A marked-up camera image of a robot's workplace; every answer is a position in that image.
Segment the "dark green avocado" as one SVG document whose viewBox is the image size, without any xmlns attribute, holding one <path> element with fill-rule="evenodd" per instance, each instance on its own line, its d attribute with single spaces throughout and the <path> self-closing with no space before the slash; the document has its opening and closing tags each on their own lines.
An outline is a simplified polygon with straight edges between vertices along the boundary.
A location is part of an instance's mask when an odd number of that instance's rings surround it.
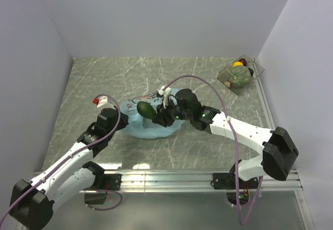
<svg viewBox="0 0 333 230">
<path fill-rule="evenodd" d="M 137 112 L 145 119 L 153 120 L 157 116 L 155 109 L 148 102 L 139 101 L 136 109 Z"/>
</svg>

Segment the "light blue printed plastic bag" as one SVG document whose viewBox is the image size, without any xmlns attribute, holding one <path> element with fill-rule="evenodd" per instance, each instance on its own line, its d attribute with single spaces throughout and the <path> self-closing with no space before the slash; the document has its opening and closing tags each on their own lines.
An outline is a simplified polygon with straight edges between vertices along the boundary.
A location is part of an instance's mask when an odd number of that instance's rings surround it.
<svg viewBox="0 0 333 230">
<path fill-rule="evenodd" d="M 178 131 L 185 122 L 177 120 L 168 127 L 154 124 L 151 120 L 143 118 L 137 112 L 137 103 L 139 101 L 150 103 L 152 107 L 156 109 L 157 106 L 162 103 L 162 98 L 159 97 L 157 91 L 155 91 L 144 96 L 130 98 L 120 104 L 121 112 L 128 116 L 128 125 L 122 130 L 126 135 L 143 139 L 168 137 Z"/>
</svg>

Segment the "green melon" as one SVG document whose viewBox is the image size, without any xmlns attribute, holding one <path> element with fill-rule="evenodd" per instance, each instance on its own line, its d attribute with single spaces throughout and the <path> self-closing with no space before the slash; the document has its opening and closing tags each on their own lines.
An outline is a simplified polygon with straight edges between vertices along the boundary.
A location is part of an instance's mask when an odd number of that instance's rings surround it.
<svg viewBox="0 0 333 230">
<path fill-rule="evenodd" d="M 231 86 L 243 88 L 249 83 L 251 74 L 247 67 L 236 66 L 231 68 L 228 79 Z"/>
</svg>

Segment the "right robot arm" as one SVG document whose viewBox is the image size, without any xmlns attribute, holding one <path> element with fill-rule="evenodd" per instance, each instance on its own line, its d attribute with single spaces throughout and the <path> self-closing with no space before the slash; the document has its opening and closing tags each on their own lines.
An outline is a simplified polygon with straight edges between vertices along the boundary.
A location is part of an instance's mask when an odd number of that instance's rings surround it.
<svg viewBox="0 0 333 230">
<path fill-rule="evenodd" d="M 237 120 L 225 113 L 202 105 L 190 89 L 179 90 L 170 99 L 171 89 L 157 91 L 162 103 L 157 106 L 153 123 L 171 126 L 176 120 L 189 121 L 197 130 L 223 136 L 241 143 L 258 153 L 257 157 L 241 160 L 229 175 L 229 182 L 241 188 L 250 179 L 268 175 L 285 181 L 294 165 L 299 151 L 288 131 L 282 127 L 267 129 Z"/>
</svg>

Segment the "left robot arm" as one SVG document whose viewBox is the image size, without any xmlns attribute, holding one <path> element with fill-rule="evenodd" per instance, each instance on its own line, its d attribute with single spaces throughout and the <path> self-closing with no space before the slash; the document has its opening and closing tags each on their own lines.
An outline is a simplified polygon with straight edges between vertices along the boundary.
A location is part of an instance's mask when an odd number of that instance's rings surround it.
<svg viewBox="0 0 333 230">
<path fill-rule="evenodd" d="M 118 108 L 103 109 L 57 162 L 30 181 L 21 179 L 15 184 L 8 214 L 27 229 L 43 229 L 54 211 L 78 192 L 119 190 L 121 177 L 106 177 L 92 159 L 127 125 L 128 116 Z"/>
</svg>

